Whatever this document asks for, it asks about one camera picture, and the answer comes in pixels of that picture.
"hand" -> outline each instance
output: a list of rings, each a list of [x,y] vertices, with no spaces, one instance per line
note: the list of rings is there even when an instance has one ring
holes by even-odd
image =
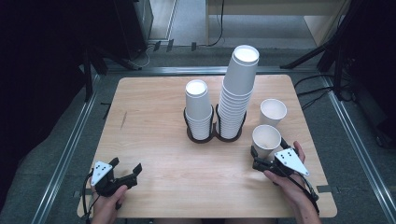
[[[304,163],[305,154],[300,144],[296,141],[293,145],[298,151],[300,160]],[[286,201],[293,210],[297,223],[321,223],[314,205],[309,201],[301,189],[286,177],[281,177],[268,170],[264,171],[264,174],[281,187]],[[305,183],[299,175],[292,174],[290,177],[305,188]]]
[[[93,194],[93,201],[98,197],[95,187],[91,186]],[[121,206],[125,200],[125,192],[128,189],[127,186],[122,185],[117,191],[110,197],[100,196],[99,199],[93,205],[93,219],[92,224],[111,224],[114,223],[117,218],[116,204]]]

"white paper cup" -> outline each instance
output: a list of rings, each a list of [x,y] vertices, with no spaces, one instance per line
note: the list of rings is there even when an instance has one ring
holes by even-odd
[[[260,53],[253,47],[241,45],[235,48],[227,67],[223,85],[235,95],[245,95],[253,89]]]
[[[260,124],[268,124],[275,127],[288,113],[283,102],[277,99],[262,101],[260,106]]]
[[[212,112],[206,83],[195,79],[186,85],[186,114],[194,120],[206,119]]]
[[[253,130],[252,145],[260,158],[265,159],[274,149],[280,146],[280,132],[270,125],[259,125]]]

